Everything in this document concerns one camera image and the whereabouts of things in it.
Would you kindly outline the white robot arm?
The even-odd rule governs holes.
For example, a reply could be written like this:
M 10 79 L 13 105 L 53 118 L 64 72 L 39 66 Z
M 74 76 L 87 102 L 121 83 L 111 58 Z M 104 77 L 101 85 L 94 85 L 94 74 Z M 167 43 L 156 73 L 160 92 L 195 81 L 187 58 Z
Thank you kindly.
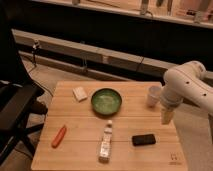
M 170 123 L 184 98 L 213 116 L 213 87 L 202 81 L 205 73 L 205 66 L 199 61 L 172 67 L 164 73 L 165 85 L 160 96 L 162 124 Z

